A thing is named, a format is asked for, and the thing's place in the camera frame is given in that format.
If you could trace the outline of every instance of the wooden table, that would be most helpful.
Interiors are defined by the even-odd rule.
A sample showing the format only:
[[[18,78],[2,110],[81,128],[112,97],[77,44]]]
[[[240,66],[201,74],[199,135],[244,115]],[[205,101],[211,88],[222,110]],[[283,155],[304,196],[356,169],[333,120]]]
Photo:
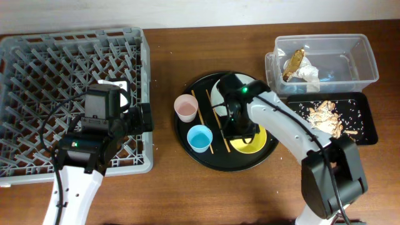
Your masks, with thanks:
[[[220,70],[265,80],[264,56],[278,36],[363,33],[379,81],[369,99],[379,142],[361,147],[369,191],[347,214],[368,224],[400,221],[400,21],[330,22],[145,30],[151,48],[154,167],[146,174],[108,177],[88,224],[241,224],[295,219],[304,207],[300,165],[282,145],[261,165],[218,172],[191,159],[173,131],[173,102],[185,84]],[[0,189],[1,224],[41,224],[52,183]]]

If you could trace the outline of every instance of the food scrap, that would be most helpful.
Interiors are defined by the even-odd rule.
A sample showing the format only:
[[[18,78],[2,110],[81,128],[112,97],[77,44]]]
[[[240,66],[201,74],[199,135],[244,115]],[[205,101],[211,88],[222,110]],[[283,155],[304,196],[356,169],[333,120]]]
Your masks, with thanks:
[[[284,70],[282,74],[282,78],[284,81],[290,80],[293,73],[295,73],[300,66],[301,61],[305,55],[304,49],[296,50],[287,65],[287,68]]]
[[[333,112],[335,103],[331,101],[322,102],[317,109],[309,108],[309,116],[307,120],[311,126],[325,133],[332,135],[334,138],[339,138],[343,131],[342,119],[340,115]],[[358,131],[343,131],[346,134],[358,134]]]

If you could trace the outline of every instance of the white wall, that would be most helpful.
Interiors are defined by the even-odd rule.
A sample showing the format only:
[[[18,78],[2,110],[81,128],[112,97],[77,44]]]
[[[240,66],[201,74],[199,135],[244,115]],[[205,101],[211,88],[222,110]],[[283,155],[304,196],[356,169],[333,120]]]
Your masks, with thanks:
[[[0,0],[0,34],[400,19],[400,0]]]

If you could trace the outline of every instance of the black tray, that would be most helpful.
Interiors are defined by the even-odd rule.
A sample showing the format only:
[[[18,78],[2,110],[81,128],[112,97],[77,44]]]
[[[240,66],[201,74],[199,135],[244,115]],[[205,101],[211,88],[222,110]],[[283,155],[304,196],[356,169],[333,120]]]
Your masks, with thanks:
[[[367,97],[361,92],[300,94],[289,96],[286,104],[307,119],[308,108],[314,108],[315,104],[320,105],[325,100],[335,103],[336,113],[341,115],[339,119],[342,119],[343,129],[359,131],[358,134],[349,135],[356,140],[357,145],[372,145],[378,142]]]
[[[228,152],[223,141],[223,136],[218,128],[210,101],[206,94],[206,89],[208,90],[208,93],[211,94],[211,89],[213,88],[215,82],[217,82],[219,78],[226,73],[227,71],[204,76],[197,80],[194,84],[188,86],[183,92],[183,94],[191,94],[191,90],[194,91],[196,99],[199,102],[199,109],[202,114],[202,118],[204,119],[204,125],[206,125],[212,131],[213,140],[211,145],[214,150],[214,154],[211,154],[210,149],[204,153],[197,153],[191,149],[188,143],[186,135],[189,129],[194,125],[201,124],[199,114],[197,114],[194,121],[186,123],[182,122],[175,113],[175,133],[185,151],[194,160],[202,165],[218,171],[241,171],[244,169],[249,169],[253,166],[257,166],[263,162],[275,150],[279,142],[267,131],[267,142],[260,151],[254,154],[243,154],[235,150],[228,141],[231,149],[231,152]]]

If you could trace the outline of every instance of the dish rack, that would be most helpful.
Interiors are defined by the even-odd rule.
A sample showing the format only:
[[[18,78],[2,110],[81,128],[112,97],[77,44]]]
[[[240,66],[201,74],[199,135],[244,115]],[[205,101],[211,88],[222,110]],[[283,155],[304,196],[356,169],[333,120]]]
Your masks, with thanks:
[[[53,180],[51,156],[39,128],[58,103],[86,91],[99,79],[126,78],[132,103],[149,102],[150,52],[137,27],[6,37],[0,43],[0,186]],[[61,107],[45,127],[52,147],[84,96]],[[146,173],[153,166],[153,134],[128,136],[106,176]]]

